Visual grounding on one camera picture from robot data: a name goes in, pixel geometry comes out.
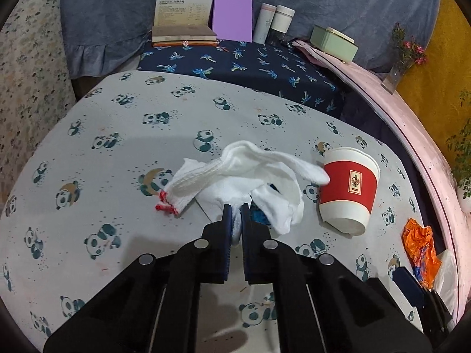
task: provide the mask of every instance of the green plant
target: green plant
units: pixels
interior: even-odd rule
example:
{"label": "green plant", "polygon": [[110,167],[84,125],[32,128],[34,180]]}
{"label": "green plant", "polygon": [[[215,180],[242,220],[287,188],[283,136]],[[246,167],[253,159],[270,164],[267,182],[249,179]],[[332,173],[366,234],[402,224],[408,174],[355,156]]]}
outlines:
{"label": "green plant", "polygon": [[[466,102],[471,104],[471,92],[465,89],[460,92],[460,106]],[[447,146],[456,153],[455,167],[451,172],[458,187],[464,191],[463,199],[471,198],[471,118],[468,118],[458,135],[447,139]]]}
{"label": "green plant", "polygon": [[392,30],[391,39],[399,53],[399,60],[396,63],[396,67],[400,72],[405,72],[414,63],[422,65],[427,62],[425,49],[419,43],[415,42],[413,36],[411,36],[409,41],[406,41],[405,38],[406,30],[401,28],[401,25],[396,22]]}

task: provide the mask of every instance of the green box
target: green box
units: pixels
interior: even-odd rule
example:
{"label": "green box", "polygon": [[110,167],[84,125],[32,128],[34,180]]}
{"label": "green box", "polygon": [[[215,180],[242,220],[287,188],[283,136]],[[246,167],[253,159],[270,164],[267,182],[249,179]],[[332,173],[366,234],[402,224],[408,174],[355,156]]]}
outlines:
{"label": "green box", "polygon": [[335,29],[318,25],[314,25],[310,41],[317,49],[345,62],[352,61],[358,50],[355,41],[350,37]]}

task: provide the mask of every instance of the white flower pot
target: white flower pot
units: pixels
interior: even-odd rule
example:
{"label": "white flower pot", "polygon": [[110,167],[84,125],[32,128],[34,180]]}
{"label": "white flower pot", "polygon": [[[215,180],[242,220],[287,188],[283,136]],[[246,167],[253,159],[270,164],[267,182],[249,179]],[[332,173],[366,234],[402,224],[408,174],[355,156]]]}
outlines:
{"label": "white flower pot", "polygon": [[458,202],[460,203],[461,210],[463,212],[471,212],[471,198],[463,199],[465,191],[458,187],[456,189],[456,195],[458,196]]}

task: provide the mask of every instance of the metal screw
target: metal screw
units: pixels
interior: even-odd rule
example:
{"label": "metal screw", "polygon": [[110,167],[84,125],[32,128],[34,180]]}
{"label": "metal screw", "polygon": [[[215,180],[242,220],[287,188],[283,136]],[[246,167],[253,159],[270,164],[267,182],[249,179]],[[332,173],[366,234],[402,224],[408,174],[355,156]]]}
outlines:
{"label": "metal screw", "polygon": [[276,242],[276,240],[267,239],[263,242],[263,246],[266,249],[275,249],[276,247],[278,247],[278,243]]}
{"label": "metal screw", "polygon": [[324,265],[331,265],[334,263],[334,257],[331,254],[322,254],[319,261]]}
{"label": "metal screw", "polygon": [[208,245],[209,242],[206,239],[198,239],[195,241],[195,247],[198,249],[205,249]]}
{"label": "metal screw", "polygon": [[154,257],[151,254],[142,254],[139,256],[139,264],[148,265],[154,261]]}

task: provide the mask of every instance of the blue-gray fabric backdrop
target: blue-gray fabric backdrop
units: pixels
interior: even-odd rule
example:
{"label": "blue-gray fabric backdrop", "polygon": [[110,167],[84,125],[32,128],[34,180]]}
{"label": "blue-gray fabric backdrop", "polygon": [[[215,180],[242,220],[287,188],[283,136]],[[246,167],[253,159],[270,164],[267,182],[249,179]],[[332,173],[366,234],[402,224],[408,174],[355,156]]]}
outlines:
{"label": "blue-gray fabric backdrop", "polygon": [[[314,24],[331,26],[359,45],[355,62],[385,72],[392,64],[395,22],[428,43],[440,0],[253,0],[253,23],[262,2],[296,10],[288,34],[309,37]],[[147,39],[155,0],[61,0],[65,53],[71,78],[103,76],[130,58]]]}

